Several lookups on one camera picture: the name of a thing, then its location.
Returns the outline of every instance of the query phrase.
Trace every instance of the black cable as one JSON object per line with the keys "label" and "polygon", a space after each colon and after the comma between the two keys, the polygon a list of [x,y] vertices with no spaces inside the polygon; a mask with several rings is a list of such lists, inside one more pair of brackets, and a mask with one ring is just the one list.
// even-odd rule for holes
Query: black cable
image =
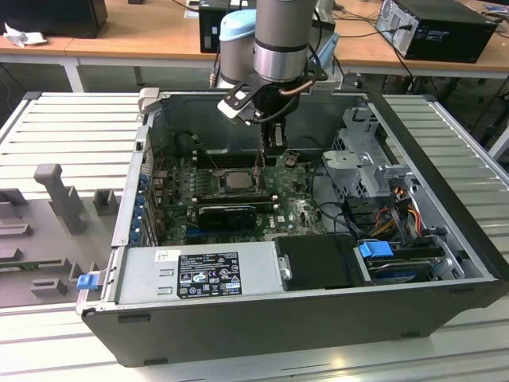
{"label": "black cable", "polygon": [[255,124],[260,124],[260,123],[265,123],[265,122],[269,122],[269,121],[272,121],[273,119],[276,119],[277,117],[279,117],[280,115],[284,114],[288,109],[290,109],[292,107],[292,105],[297,101],[297,96],[294,96],[292,97],[292,99],[285,105],[281,108],[280,111],[277,111],[275,112],[274,114],[268,116],[268,117],[265,117],[265,118],[255,118],[255,119],[252,119],[251,122],[252,123],[255,123]]}
{"label": "black cable", "polygon": [[314,170],[313,170],[313,175],[312,175],[312,177],[311,177],[311,181],[310,181],[309,196],[311,197],[311,202],[313,203],[313,205],[314,205],[315,207],[317,207],[317,208],[320,210],[320,212],[321,212],[321,214],[322,214],[323,216],[325,216],[325,217],[327,217],[327,218],[331,219],[332,221],[334,221],[334,222],[336,222],[336,223],[338,223],[338,224],[341,224],[342,226],[344,226],[345,228],[348,228],[348,230],[350,230],[350,228],[347,226],[347,224],[346,224],[346,223],[344,223],[344,222],[343,222],[343,221],[341,221],[341,220],[338,220],[338,219],[337,219],[337,218],[335,218],[334,216],[332,216],[332,215],[328,214],[327,212],[325,212],[325,211],[324,211],[323,209],[321,209],[321,208],[320,208],[320,206],[317,204],[317,201],[315,201],[315,197],[313,196],[313,183],[314,183],[314,181],[315,181],[315,176],[317,175],[318,166],[319,166],[320,164],[324,166],[324,163],[320,160],[320,163],[318,163],[318,164],[315,166]]}
{"label": "black cable", "polygon": [[290,140],[290,142],[295,142],[295,141],[298,141],[299,139],[308,139],[310,140],[311,142],[315,143],[317,145],[317,148],[319,149],[324,149],[324,146],[321,145],[315,138],[313,138],[311,135],[299,135],[298,137],[295,137],[293,138],[292,140]]}
{"label": "black cable", "polygon": [[321,30],[321,18],[320,18],[320,15],[318,14],[318,11],[317,11],[316,8],[313,10],[313,13],[317,17],[317,21],[318,21],[318,42],[317,42],[317,47],[315,48],[315,51],[318,52],[318,49],[320,48],[321,34],[322,34],[322,30]]}
{"label": "black cable", "polygon": [[321,67],[321,62],[320,62],[320,58],[318,58],[317,51],[311,45],[308,45],[308,49],[311,52],[311,56],[313,56],[313,58],[317,62],[317,65],[319,67]]}
{"label": "black cable", "polygon": [[399,62],[401,63],[402,67],[405,68],[405,70],[408,72],[408,74],[410,74],[410,78],[412,80],[412,84],[414,83],[414,75],[412,74],[412,72],[408,69],[408,67],[405,65],[405,63],[403,62],[402,58],[399,56],[399,52],[398,50],[396,49],[396,47],[394,46],[394,36],[396,35],[396,31],[394,31],[392,33],[392,38],[390,39],[390,46],[392,46],[392,49],[394,50],[394,54],[396,55],[396,57],[398,58]]}
{"label": "black cable", "polygon": [[340,212],[338,213],[336,216],[334,216],[334,233],[336,233],[336,219],[339,217],[339,216],[342,216],[343,213]]}
{"label": "black cable", "polygon": [[435,95],[438,96],[438,89],[437,87],[435,86],[435,83],[433,82],[433,77],[430,77],[429,78],[429,81],[431,82],[431,84],[433,85],[433,89],[435,89]]}
{"label": "black cable", "polygon": [[198,12],[197,9],[193,9],[191,8],[190,6],[186,6],[185,4],[182,4],[181,2],[178,2],[177,0],[172,0],[172,2],[174,2],[175,4],[177,4],[178,6],[181,6],[182,8],[185,8],[187,10],[191,10],[192,12]]}
{"label": "black cable", "polygon": [[343,76],[343,82],[345,82],[345,83],[346,83],[346,85],[350,85],[350,86],[352,86],[352,87],[354,87],[354,88],[357,88],[354,84],[350,84],[349,82],[347,82],[347,77],[344,75],[343,68],[341,68],[340,61],[338,60],[338,58],[336,57],[336,55],[334,54],[334,55],[332,55],[332,57],[334,58],[334,61],[336,62],[337,67],[338,67],[338,69],[340,70],[341,75]]}

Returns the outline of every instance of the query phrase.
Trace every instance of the silver chassis frame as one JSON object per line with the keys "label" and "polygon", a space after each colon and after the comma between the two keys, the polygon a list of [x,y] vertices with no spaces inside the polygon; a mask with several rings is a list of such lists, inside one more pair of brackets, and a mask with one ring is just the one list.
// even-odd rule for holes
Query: silver chassis frame
{"label": "silver chassis frame", "polygon": [[[210,94],[209,92],[165,92],[162,93],[162,98],[169,98],[171,95],[207,95]],[[362,93],[340,93],[336,96],[364,96]],[[442,108],[437,107],[435,103],[430,103],[437,112],[444,117],[445,120],[449,124],[451,124],[452,128],[458,132],[458,134],[461,134],[461,136],[467,135],[466,131],[463,130],[463,128],[458,125],[453,118],[446,112],[442,110]],[[382,116],[376,111],[374,108],[374,105],[372,103],[367,104],[369,108],[373,111],[375,116],[379,119],[380,123],[386,128],[387,132],[390,132],[390,129],[387,128],[387,122],[383,120]],[[155,107],[153,110],[158,111],[160,108]],[[136,136],[136,142],[143,142],[144,144],[148,140],[148,131],[151,128],[153,124],[153,117],[155,113],[150,113],[149,118],[147,120],[147,123],[143,125],[140,130],[138,131],[138,134]],[[394,142],[396,142],[396,145],[398,146],[398,149],[404,153],[404,150],[402,150],[402,146],[399,145],[399,143],[392,137]],[[472,141],[472,138],[469,139],[469,142],[472,144],[471,147],[476,148],[476,152],[478,154],[482,154],[483,151],[480,149],[477,144],[474,144]],[[162,308],[166,307],[168,305],[175,305],[174,302],[168,303],[168,302],[157,302],[157,303],[141,303],[141,304],[135,304],[135,305],[120,305],[116,303],[118,293],[120,290],[121,285],[121,277],[122,277],[122,266],[124,264],[125,260],[125,254],[126,254],[126,246],[124,245],[125,238],[128,237],[128,230],[129,226],[128,223],[130,222],[130,217],[132,216],[132,210],[134,206],[134,197],[135,192],[131,192],[129,188],[132,189],[137,188],[138,184],[138,178],[140,174],[141,169],[141,158],[143,156],[143,152],[134,152],[133,159],[131,160],[129,172],[127,175],[127,181],[126,181],[126,190],[124,193],[124,198],[122,199],[122,204],[120,205],[119,209],[119,218],[117,219],[117,226],[115,226],[115,234],[112,240],[112,255],[110,258],[110,262],[108,263],[108,267],[105,270],[105,284],[106,287],[103,288],[103,293],[101,295],[101,300],[99,302],[88,302],[86,297],[82,297],[80,295],[80,299],[78,301],[78,304],[76,305],[76,311],[81,314],[84,310],[87,310],[89,308],[93,308],[96,311],[122,311],[122,310],[132,310],[132,309],[153,309],[153,308]],[[489,166],[493,166],[493,168],[497,168],[498,171],[503,172],[503,170],[489,157],[484,153],[483,158],[487,160],[487,164],[489,163]],[[410,168],[414,171],[414,173],[419,177],[419,179],[422,178],[421,174],[417,171],[416,166],[412,163],[409,163]],[[509,177],[507,175],[504,176],[504,180],[507,180],[507,183],[509,184]],[[313,298],[313,297],[324,297],[324,296],[333,296],[333,295],[341,295],[341,294],[354,294],[354,293],[370,293],[375,291],[385,291],[385,290],[411,290],[415,288],[421,288],[421,287],[435,287],[435,286],[459,286],[461,284],[467,284],[467,283],[476,283],[476,282],[490,282],[495,281],[496,279],[488,272],[486,267],[484,266],[483,262],[480,260],[479,256],[473,251],[473,249],[468,244],[468,241],[464,238],[464,236],[460,233],[459,228],[454,224],[452,219],[450,218],[450,215],[446,212],[444,206],[441,205],[441,203],[438,201],[434,193],[429,192],[429,190],[426,191],[428,193],[428,196],[431,198],[431,200],[435,203],[435,205],[438,207],[440,213],[445,218],[446,222],[449,224],[449,227],[453,230],[453,233],[457,235],[458,239],[461,241],[461,243],[464,245],[465,250],[467,251],[468,255],[471,256],[472,261],[474,264],[478,267],[483,277],[480,278],[470,278],[470,279],[455,279],[455,280],[441,280],[441,281],[431,281],[426,283],[413,283],[413,284],[399,284],[399,285],[387,285],[387,286],[377,286],[376,288],[373,288],[372,286],[366,286],[366,287],[357,287],[357,288],[349,288],[349,289],[343,289],[343,290],[307,290],[307,291],[301,291],[301,292],[291,292],[286,293],[284,295],[267,295],[267,296],[242,296],[242,297],[236,297],[231,296],[229,298],[217,298],[213,299],[213,301],[209,301],[211,299],[205,298],[205,299],[193,299],[193,300],[181,300],[178,302],[179,306],[199,306],[199,305],[207,305],[207,304],[221,304],[221,303],[231,303],[231,302],[248,302],[248,301],[262,301],[262,300],[273,300],[273,299],[285,299],[285,298]]]}

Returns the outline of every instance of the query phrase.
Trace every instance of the desk leg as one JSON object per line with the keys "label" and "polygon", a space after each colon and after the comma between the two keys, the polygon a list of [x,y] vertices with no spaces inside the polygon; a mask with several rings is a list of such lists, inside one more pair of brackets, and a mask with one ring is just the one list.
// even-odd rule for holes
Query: desk leg
{"label": "desk leg", "polygon": [[142,75],[142,68],[140,68],[139,66],[134,67],[134,78],[136,79],[136,84],[138,86],[143,86],[145,84]]}
{"label": "desk leg", "polygon": [[71,57],[69,57],[69,60],[65,60],[62,65],[67,73],[67,78],[71,84],[72,91],[75,93],[87,92],[87,87],[81,80],[80,69],[78,68],[79,65],[76,58],[71,60]]}
{"label": "desk leg", "polygon": [[500,155],[507,149],[509,146],[509,127],[500,135],[492,146],[492,148],[488,151],[488,154],[492,156],[493,159],[498,160]]}

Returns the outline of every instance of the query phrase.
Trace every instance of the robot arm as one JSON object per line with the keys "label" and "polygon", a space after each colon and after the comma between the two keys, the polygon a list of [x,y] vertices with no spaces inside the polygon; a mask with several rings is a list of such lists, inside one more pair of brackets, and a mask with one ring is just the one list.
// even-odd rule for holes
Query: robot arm
{"label": "robot arm", "polygon": [[[285,117],[298,106],[299,94],[327,75],[308,60],[309,35],[317,0],[263,0],[258,2],[252,49],[240,48],[225,62],[230,68],[252,59],[252,71],[229,78],[236,85],[218,108],[232,121],[262,126],[265,149],[286,149]],[[241,77],[244,71],[236,72]]]}

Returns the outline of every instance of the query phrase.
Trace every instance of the aluminum profile table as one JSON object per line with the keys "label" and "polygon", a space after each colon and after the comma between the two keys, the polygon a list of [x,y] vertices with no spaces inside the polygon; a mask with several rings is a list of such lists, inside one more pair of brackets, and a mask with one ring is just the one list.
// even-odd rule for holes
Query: aluminum profile table
{"label": "aluminum profile table", "polygon": [[[58,105],[59,107],[72,105],[66,110],[79,110],[78,114],[88,115],[85,118],[92,120],[87,122],[64,122],[61,120],[63,115],[72,113],[56,113],[54,107],[48,109],[52,111],[50,113],[36,113],[35,111],[40,110],[39,107],[33,109],[37,102],[24,100],[13,114],[13,117],[4,126],[4,129],[0,131],[0,140],[3,139],[3,142],[0,143],[0,149],[4,145],[10,147],[6,155],[3,154],[0,158],[10,160],[12,164],[23,167],[32,166],[35,163],[37,157],[31,157],[31,155],[50,155],[51,152],[30,154],[26,152],[26,147],[21,152],[11,152],[12,146],[26,142],[22,140],[19,142],[18,137],[11,142],[10,137],[30,132],[23,131],[27,127],[36,126],[30,125],[30,123],[48,122],[40,120],[28,122],[25,119],[28,115],[36,116],[34,117],[36,119],[48,119],[47,115],[58,115],[53,120],[53,122],[56,120],[57,122],[38,125],[51,129],[60,127],[60,130],[47,131],[52,136],[48,137],[48,139],[52,139],[50,142],[57,144],[61,153],[66,156],[69,155],[69,158],[72,158],[74,154],[85,153],[84,158],[89,158],[88,161],[91,163],[84,163],[84,165],[96,164],[97,160],[93,162],[92,159],[97,155],[91,153],[95,152],[97,154],[98,151],[90,151],[91,144],[104,141],[80,141],[78,137],[72,135],[68,137],[72,140],[58,141],[56,140],[57,133],[78,132],[78,135],[80,135],[80,132],[84,133],[85,131],[89,133],[102,131],[104,134],[119,131],[115,129],[119,126],[113,124],[119,122],[118,120],[99,121],[97,120],[99,117],[92,117],[93,113],[85,112],[89,109],[86,106],[91,104],[97,106],[135,104],[135,96],[122,94],[43,94],[40,97],[44,102],[39,103],[39,105]],[[127,98],[131,98],[131,103],[127,102]],[[505,201],[504,198],[508,194],[507,187],[504,188],[503,183],[505,175],[503,177],[503,174],[499,173],[501,169],[475,143],[470,143],[468,136],[464,135],[464,131],[453,120],[449,119],[450,117],[447,114],[443,113],[440,105],[427,103],[421,97],[405,97],[406,100],[398,97],[388,97],[387,99],[400,116],[405,117],[405,124],[418,141],[423,144],[426,152],[429,153],[440,171],[443,171],[442,173],[448,178],[448,181],[451,181],[457,191],[460,190],[459,195],[466,198],[466,202],[471,205],[470,208],[475,208],[479,203],[484,203],[484,205],[488,203],[482,199],[479,200],[479,196],[476,196],[482,194],[482,192],[501,193],[496,195],[502,198],[500,203]],[[417,113],[416,110],[413,110],[410,111],[413,116],[401,115],[407,113],[409,107],[416,106],[421,107],[421,109],[418,109],[421,112]],[[128,114],[129,117],[116,115],[115,118],[133,119],[123,121],[123,123],[137,122],[138,119],[134,109],[133,111],[118,113],[106,113],[104,111],[100,114],[109,115],[108,118],[114,118],[113,114]],[[68,129],[70,125],[74,129],[81,130],[70,131]],[[104,139],[110,139],[109,144],[111,146],[122,147],[123,142],[128,142],[106,137]],[[66,146],[61,144],[62,142],[74,142],[75,145]],[[125,153],[123,148],[113,151],[113,154],[122,153]],[[66,165],[76,165],[71,159],[69,161],[71,162],[63,164],[64,170]],[[495,164],[495,166],[487,169],[485,163]],[[486,172],[485,169],[492,171],[492,175]],[[462,174],[462,177],[454,177],[455,172]],[[467,174],[474,174],[476,181],[474,181],[474,178],[469,181],[468,177],[464,177]],[[108,179],[108,181],[123,176],[125,174],[119,174],[113,176],[112,179]],[[27,187],[26,192],[33,197],[42,197],[44,194],[39,190],[32,190],[30,188],[31,183],[26,183],[23,186]],[[84,185],[79,189],[79,192],[82,194],[88,193],[88,186]],[[490,213],[495,213],[495,210],[490,209]],[[494,219],[494,216],[483,217],[480,215],[480,221],[491,221],[491,219]],[[504,219],[493,221],[504,222]],[[499,229],[502,233],[500,237],[506,237],[504,235],[506,232],[504,230],[505,224],[497,224],[496,227],[485,227],[485,229],[489,228]],[[0,381],[16,382],[40,382],[44,380],[84,382],[90,379],[128,380],[131,382],[183,382],[191,380],[207,382],[240,380],[272,382],[290,380],[334,380],[338,382],[506,381],[509,376],[509,298],[502,298],[486,309],[464,312],[428,338],[146,368],[124,368],[117,364],[113,355],[82,323],[80,316],[74,311],[74,304],[29,306],[0,310],[0,360]]]}
{"label": "aluminum profile table", "polygon": [[[438,103],[420,95],[387,102],[490,240],[509,259],[509,176]],[[388,142],[400,163],[405,160]]]}
{"label": "aluminum profile table", "polygon": [[33,174],[41,163],[59,163],[64,185],[81,197],[96,189],[122,195],[141,124],[138,93],[29,95],[0,130],[0,187],[47,198]]}

